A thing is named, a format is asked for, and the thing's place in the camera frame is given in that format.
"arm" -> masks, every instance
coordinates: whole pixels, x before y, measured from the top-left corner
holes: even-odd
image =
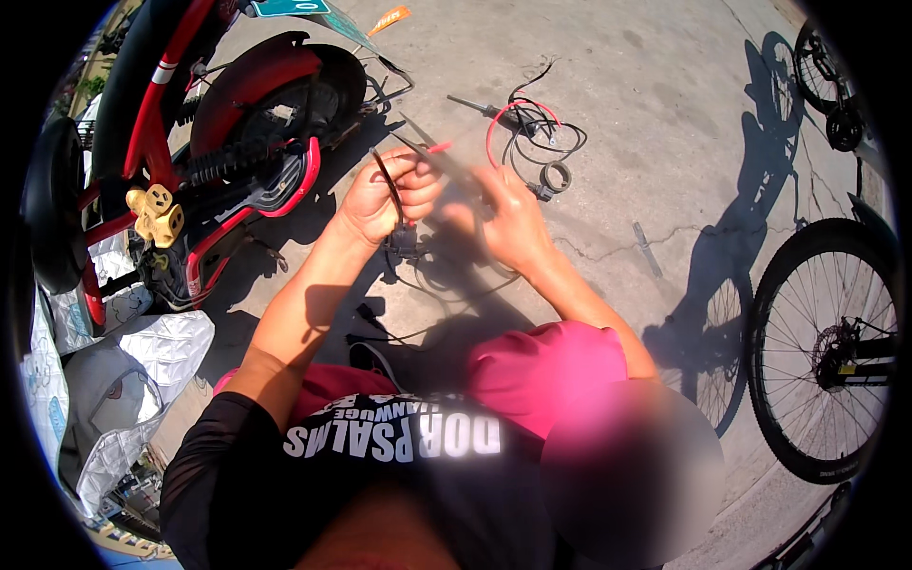
[[[500,167],[475,169],[474,174],[494,209],[494,219],[484,225],[494,257],[518,271],[563,320],[613,328],[624,348],[630,378],[658,379],[656,365],[637,333],[554,247],[537,200],[516,173]],[[474,221],[467,208],[453,204],[445,214],[463,230],[472,231]]]
[[[409,149],[385,153],[411,220],[428,215],[440,194],[439,175]],[[366,166],[294,277],[269,303],[241,367],[224,387],[262,406],[285,429],[336,308],[399,216],[376,163]]]

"black shoe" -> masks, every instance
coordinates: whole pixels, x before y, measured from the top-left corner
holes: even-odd
[[[399,383],[396,382],[396,377],[393,376],[392,367],[387,360],[383,358],[383,355],[371,345],[363,342],[356,342],[349,347],[348,364],[352,368],[357,368],[358,370],[366,370],[367,372],[379,374],[392,382],[399,394],[402,393],[402,388],[399,386]]]

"license plate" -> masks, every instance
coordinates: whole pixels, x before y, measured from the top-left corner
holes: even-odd
[[[275,16],[316,16],[329,14],[332,10],[323,0],[266,0],[266,2],[252,2],[256,14],[262,18]]]

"orange tag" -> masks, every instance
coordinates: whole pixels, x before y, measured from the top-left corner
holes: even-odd
[[[409,17],[409,16],[411,16],[411,12],[409,11],[409,9],[407,7],[397,6],[397,7],[393,8],[392,10],[388,11],[386,14],[383,15],[383,17],[381,17],[378,20],[377,25],[374,26],[374,29],[372,29],[368,32],[368,37],[373,36],[374,34],[379,32],[386,26],[389,26],[390,24],[392,24],[393,22],[398,22],[402,18]]]

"hand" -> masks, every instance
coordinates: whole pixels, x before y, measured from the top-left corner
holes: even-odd
[[[513,169],[476,167],[472,174],[481,183],[483,199],[494,209],[494,219],[484,223],[484,239],[497,261],[519,273],[528,272],[556,252],[544,227],[535,195]],[[472,210],[464,204],[449,204],[444,216],[466,233],[474,233]]]
[[[399,189],[406,218],[420,220],[431,213],[434,200],[443,189],[440,173],[433,171],[408,147],[384,152],[380,158]],[[336,216],[374,247],[393,231],[399,221],[399,212],[376,161],[371,160],[358,173]]]

